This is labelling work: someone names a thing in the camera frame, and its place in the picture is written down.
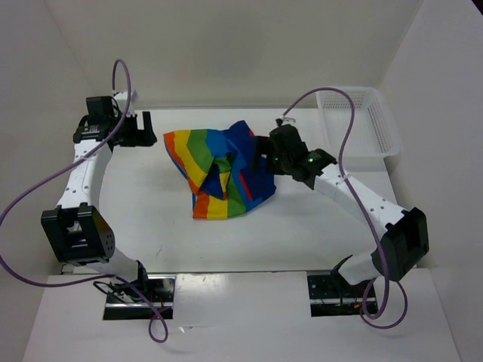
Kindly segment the rainbow striped shorts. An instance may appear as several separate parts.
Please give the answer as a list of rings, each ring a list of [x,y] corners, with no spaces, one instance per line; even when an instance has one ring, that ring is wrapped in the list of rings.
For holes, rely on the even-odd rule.
[[[252,169],[257,138],[244,120],[225,130],[174,130],[163,139],[188,182],[194,219],[242,216],[275,194],[275,177]]]

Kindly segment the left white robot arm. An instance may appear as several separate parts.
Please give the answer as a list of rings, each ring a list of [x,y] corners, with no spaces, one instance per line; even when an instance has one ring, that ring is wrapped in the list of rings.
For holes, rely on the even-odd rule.
[[[116,247],[114,231],[99,211],[114,148],[150,147],[157,141],[149,112],[143,112],[143,126],[137,126],[136,97],[123,91],[86,99],[88,113],[73,134],[78,166],[70,171],[56,207],[42,212],[41,225],[59,262],[114,275],[114,291],[139,302],[151,290],[146,270]]]

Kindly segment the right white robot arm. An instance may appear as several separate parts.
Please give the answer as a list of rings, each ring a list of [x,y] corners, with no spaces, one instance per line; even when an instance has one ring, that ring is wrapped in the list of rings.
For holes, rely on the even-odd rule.
[[[308,149],[294,126],[285,124],[267,137],[256,138],[253,168],[291,176],[330,198],[373,232],[375,250],[348,256],[335,267],[331,288],[338,296],[348,296],[361,282],[379,276],[400,281],[429,252],[422,210],[406,210],[378,195],[345,171],[334,156]]]

